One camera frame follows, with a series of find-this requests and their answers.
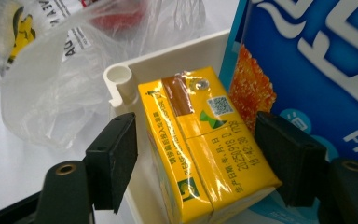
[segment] red object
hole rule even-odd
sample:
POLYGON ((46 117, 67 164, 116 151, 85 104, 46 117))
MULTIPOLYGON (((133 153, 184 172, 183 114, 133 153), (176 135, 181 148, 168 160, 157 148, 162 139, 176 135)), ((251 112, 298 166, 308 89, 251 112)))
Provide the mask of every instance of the red object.
MULTIPOLYGON (((86 7, 88 4, 86 0, 82 0, 81 4, 86 7)), ((145 0, 140 0, 136 4, 118 4, 108 8, 104 8, 103 11, 116 11, 116 14, 101 16, 92 20, 92 23, 104 30, 111 29, 127 29, 139 24, 142 17, 145 14, 145 0)), ((98 14, 103 14, 103 11, 97 11, 98 14)))

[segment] white plastic bin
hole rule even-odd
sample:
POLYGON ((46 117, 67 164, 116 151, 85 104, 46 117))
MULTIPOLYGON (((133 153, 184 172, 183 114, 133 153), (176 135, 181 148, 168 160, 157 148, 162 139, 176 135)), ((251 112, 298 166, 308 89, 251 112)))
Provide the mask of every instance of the white plastic bin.
MULTIPOLYGON (((104 74, 112 100, 111 117, 133 111, 136 114, 138 161, 127 187, 120 211, 126 223, 169 223, 159 188, 158 173, 151 157, 145 127, 145 114, 139 97, 127 97, 137 84, 169 77, 182 71, 212 66, 219 74, 229 30, 157 51, 140 58, 114 64, 104 74)), ((279 223, 246 210, 227 223, 279 223)))

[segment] cartoon character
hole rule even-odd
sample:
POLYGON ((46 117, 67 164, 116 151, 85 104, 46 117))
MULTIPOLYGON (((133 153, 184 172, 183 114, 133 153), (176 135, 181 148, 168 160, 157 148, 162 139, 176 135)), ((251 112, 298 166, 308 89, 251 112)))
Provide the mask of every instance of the cartoon character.
POLYGON ((9 63, 13 63, 17 54, 29 43, 36 38, 36 32, 32 28, 33 18, 31 15, 27 15, 22 18, 22 12, 24 7, 20 7, 13 17, 13 33, 14 33, 14 46, 8 58, 9 63))

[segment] green logo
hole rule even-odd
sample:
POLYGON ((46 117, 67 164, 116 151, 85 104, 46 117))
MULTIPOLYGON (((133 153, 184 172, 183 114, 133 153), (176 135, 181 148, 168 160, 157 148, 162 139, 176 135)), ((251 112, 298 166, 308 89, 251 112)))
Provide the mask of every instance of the green logo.
POLYGON ((180 194, 182 195, 183 202, 200 196, 193 177, 179 181, 178 187, 180 190, 180 194))
POLYGON ((213 119, 210 116, 208 116, 205 111, 202 110, 200 114, 200 120, 201 121, 208 121, 211 128, 216 129, 222 127, 227 121, 226 120, 219 120, 219 119, 213 119))

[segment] blue packaging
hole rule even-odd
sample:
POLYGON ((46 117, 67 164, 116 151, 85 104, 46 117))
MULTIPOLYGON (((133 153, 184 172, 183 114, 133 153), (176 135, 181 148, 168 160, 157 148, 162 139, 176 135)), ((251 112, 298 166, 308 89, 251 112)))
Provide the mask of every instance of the blue packaging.
POLYGON ((240 1, 220 73, 229 91, 240 45, 269 77, 271 112, 358 160, 358 0, 240 1))

